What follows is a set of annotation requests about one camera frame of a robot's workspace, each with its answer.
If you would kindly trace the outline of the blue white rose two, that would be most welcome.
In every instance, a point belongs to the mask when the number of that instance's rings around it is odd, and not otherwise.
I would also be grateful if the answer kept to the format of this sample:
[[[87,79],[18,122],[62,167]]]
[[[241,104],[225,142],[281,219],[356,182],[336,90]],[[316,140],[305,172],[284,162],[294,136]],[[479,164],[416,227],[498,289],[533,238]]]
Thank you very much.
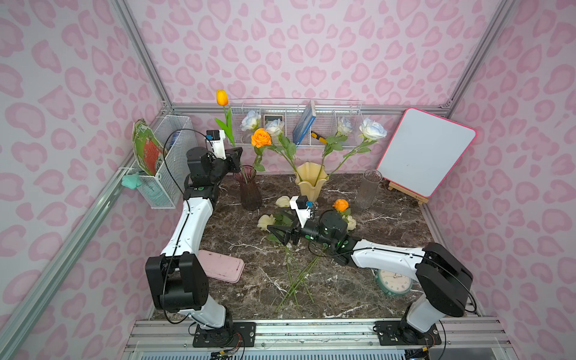
[[[328,140],[328,145],[324,145],[321,158],[321,169],[324,170],[325,160],[333,151],[341,151],[343,143],[347,141],[348,136],[353,132],[351,121],[346,117],[340,117],[336,121],[336,133],[334,135],[325,137]]]

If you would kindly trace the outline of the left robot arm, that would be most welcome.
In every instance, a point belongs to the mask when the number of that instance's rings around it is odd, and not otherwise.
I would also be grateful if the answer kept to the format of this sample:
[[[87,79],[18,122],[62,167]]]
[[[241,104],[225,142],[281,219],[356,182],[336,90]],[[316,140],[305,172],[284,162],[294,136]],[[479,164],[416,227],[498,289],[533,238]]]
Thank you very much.
[[[187,151],[189,174],[182,183],[181,217],[160,255],[148,258],[145,264],[154,307],[190,318],[207,331],[233,326],[227,309],[209,295],[208,276],[198,251],[220,184],[227,174],[240,172],[242,152],[239,147],[229,148],[220,158],[203,147]]]

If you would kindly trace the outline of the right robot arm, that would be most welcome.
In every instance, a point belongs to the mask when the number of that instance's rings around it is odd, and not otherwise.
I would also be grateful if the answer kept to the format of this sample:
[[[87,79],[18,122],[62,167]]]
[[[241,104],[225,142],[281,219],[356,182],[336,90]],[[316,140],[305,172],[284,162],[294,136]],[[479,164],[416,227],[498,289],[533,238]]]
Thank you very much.
[[[266,227],[282,245],[306,239],[342,266],[392,272],[420,284],[423,294],[405,310],[398,325],[401,334],[423,335],[444,317],[465,315],[473,276],[441,244],[392,247],[351,236],[347,222],[335,210],[325,211],[319,220],[300,210],[296,213],[289,216],[290,226]]]

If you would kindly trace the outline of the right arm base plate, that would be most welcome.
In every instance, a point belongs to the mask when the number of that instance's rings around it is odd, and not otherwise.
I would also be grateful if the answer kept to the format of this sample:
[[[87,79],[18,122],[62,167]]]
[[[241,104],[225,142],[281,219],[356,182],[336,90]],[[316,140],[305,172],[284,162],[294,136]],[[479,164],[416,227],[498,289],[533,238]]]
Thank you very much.
[[[381,346],[426,346],[441,345],[443,340],[435,325],[426,332],[420,332],[400,320],[376,321],[373,332]]]

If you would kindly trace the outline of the orange tulip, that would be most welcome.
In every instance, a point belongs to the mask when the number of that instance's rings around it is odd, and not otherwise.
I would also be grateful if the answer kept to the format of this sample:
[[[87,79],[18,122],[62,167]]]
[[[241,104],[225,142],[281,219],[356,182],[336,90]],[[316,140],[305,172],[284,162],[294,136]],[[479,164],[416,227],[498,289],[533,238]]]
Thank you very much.
[[[224,90],[217,90],[216,101],[217,104],[223,108],[223,114],[225,116],[225,120],[222,121],[216,118],[215,122],[219,125],[220,129],[224,131],[224,134],[226,135],[226,138],[230,141],[232,147],[235,147],[236,141],[233,134],[232,110],[231,107],[229,106],[229,98],[227,93]]]

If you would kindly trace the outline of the blue white rose one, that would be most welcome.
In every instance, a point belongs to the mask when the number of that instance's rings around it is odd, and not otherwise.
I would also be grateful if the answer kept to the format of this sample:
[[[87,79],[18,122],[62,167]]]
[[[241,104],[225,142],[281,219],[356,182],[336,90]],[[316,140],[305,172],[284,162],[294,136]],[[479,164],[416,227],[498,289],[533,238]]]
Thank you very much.
[[[246,116],[241,121],[242,131],[255,131],[260,126],[261,115],[255,110],[247,112]]]

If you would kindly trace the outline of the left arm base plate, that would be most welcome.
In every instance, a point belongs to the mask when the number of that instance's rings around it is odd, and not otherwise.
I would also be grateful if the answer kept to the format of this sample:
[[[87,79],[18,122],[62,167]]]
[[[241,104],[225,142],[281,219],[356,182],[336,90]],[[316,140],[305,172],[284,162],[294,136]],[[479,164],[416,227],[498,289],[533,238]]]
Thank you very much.
[[[193,334],[194,348],[254,347],[257,324],[255,322],[234,322],[232,327],[219,329],[198,328]]]

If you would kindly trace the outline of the blue white rose three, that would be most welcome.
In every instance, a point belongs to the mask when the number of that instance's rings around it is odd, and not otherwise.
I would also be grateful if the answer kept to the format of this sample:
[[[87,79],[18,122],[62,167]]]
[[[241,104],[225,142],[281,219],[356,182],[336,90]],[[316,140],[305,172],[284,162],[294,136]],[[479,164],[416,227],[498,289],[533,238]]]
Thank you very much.
[[[296,166],[297,146],[284,135],[284,123],[281,120],[270,121],[266,124],[264,130],[271,137],[271,145],[267,149],[279,154],[291,167],[295,173],[297,181],[300,182],[302,177]]]

